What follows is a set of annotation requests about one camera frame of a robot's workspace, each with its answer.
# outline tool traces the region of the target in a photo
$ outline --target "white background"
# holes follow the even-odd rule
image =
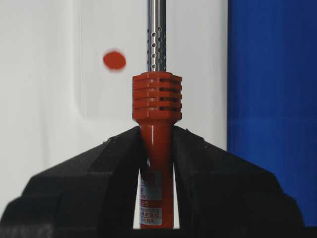
[[[166,8],[167,71],[183,77],[177,125],[225,149],[227,1]],[[136,125],[146,12],[146,0],[0,0],[0,214],[32,175]],[[126,56],[120,73],[103,65],[111,49]]]

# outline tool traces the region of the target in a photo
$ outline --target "perforated metal shaft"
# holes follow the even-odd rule
[[[148,0],[148,71],[166,71],[166,0]]]

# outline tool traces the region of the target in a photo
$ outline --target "label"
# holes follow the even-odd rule
[[[162,208],[140,208],[140,223],[150,226],[162,225]]]
[[[150,226],[162,225],[162,173],[147,171],[141,175],[140,223]]]

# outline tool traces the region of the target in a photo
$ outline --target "red circular sticker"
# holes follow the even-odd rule
[[[118,51],[111,51],[105,54],[104,63],[111,70],[121,70],[126,65],[124,55]]]

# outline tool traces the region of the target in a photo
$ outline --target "blue panel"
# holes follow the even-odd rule
[[[317,0],[229,0],[228,150],[317,225]]]

